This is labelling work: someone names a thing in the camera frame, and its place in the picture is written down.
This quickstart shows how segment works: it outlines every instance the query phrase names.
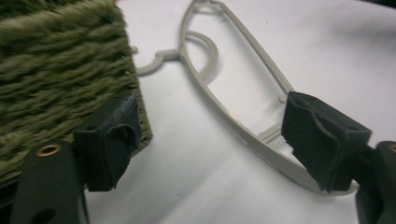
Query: clip jaw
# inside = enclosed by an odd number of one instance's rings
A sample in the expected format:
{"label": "clip jaw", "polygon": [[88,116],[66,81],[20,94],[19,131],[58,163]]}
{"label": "clip jaw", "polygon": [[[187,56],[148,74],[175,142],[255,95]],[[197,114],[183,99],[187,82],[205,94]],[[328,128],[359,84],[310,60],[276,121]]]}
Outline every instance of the clip jaw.
{"label": "clip jaw", "polygon": [[96,109],[73,132],[83,157],[90,191],[108,191],[117,185],[134,150],[141,128],[134,91],[119,93]]}
{"label": "clip jaw", "polygon": [[356,203],[361,224],[396,220],[396,143],[367,146],[371,131],[319,99],[291,91],[282,135],[322,190],[360,185]]}

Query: white surface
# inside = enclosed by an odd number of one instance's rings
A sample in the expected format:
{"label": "white surface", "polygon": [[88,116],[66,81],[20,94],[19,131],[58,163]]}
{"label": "white surface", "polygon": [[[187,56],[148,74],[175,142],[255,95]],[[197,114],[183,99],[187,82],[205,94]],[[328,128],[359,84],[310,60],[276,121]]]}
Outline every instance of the white surface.
{"label": "white surface", "polygon": [[[396,10],[352,0],[223,2],[297,91],[373,130],[372,147],[396,139]],[[177,47],[189,3],[119,2],[130,43],[140,50],[136,66]],[[191,29],[219,47],[208,84],[220,100],[255,133],[279,120],[278,89],[230,22],[207,12]],[[189,50],[198,67],[205,63],[200,43]],[[203,101],[181,63],[166,63],[140,81],[154,139],[132,158],[116,189],[87,193],[92,223],[358,223],[354,195],[319,196],[258,157]],[[282,139],[274,144],[283,148]]]}

